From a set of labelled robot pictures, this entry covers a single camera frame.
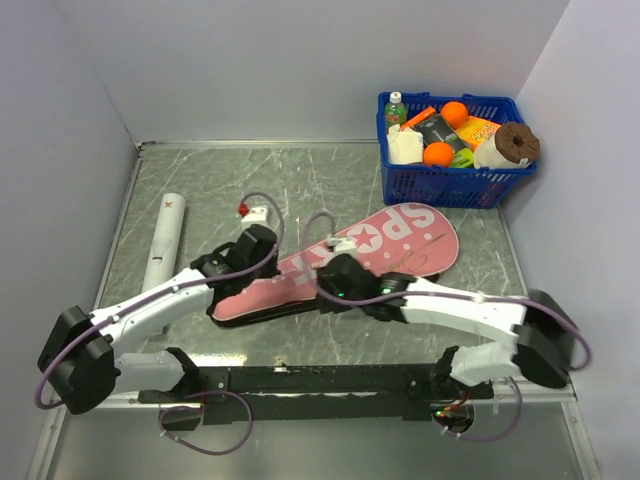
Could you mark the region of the pink racket cover bag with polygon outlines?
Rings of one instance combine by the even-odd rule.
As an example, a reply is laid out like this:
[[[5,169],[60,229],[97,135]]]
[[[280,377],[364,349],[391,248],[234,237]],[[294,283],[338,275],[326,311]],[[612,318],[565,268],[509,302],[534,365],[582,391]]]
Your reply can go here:
[[[450,221],[420,203],[387,206],[338,233],[356,246],[356,258],[376,275],[399,272],[428,277],[448,270],[457,260],[459,240]],[[310,312],[315,290],[305,276],[303,260],[316,269],[333,253],[324,241],[279,261],[280,274],[251,283],[240,294],[217,304],[211,318],[223,328]]]

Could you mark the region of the white shuttlecock tube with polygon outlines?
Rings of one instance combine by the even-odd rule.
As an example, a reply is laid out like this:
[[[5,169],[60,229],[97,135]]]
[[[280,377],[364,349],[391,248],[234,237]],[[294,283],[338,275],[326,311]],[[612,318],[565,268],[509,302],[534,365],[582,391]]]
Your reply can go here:
[[[186,200],[183,196],[167,193],[162,197],[142,292],[155,288],[173,277],[185,210]]]

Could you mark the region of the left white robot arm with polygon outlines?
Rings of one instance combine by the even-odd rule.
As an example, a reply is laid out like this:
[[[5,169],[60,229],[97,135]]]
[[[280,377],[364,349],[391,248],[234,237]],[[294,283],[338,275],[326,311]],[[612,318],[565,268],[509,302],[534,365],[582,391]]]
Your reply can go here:
[[[199,310],[240,294],[254,280],[278,275],[282,236],[252,224],[235,242],[202,255],[164,283],[112,307],[84,312],[79,306],[57,318],[37,360],[42,383],[50,384],[58,404],[84,414],[115,393],[163,390],[177,402],[198,387],[195,367],[172,350],[138,355],[132,348],[148,334]]]

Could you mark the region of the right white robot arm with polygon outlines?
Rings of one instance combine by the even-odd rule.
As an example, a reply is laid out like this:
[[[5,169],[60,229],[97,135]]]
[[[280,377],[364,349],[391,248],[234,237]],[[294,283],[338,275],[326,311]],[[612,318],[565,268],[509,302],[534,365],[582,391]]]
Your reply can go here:
[[[359,308],[379,321],[438,325],[485,338],[483,345],[445,350],[436,384],[448,398],[514,375],[550,389],[569,382],[579,332],[544,291],[485,296],[399,272],[377,276],[348,254],[317,269],[316,291],[323,312]]]

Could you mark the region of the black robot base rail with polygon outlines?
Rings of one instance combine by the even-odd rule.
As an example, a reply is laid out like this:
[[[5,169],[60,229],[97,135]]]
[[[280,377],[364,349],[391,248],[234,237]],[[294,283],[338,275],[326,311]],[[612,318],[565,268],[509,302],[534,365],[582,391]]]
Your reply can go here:
[[[429,421],[433,407],[494,397],[484,382],[466,387],[437,371],[434,364],[201,367],[199,377],[181,393],[142,391],[138,401],[194,405],[206,425],[247,419],[246,401],[255,421],[393,418]]]

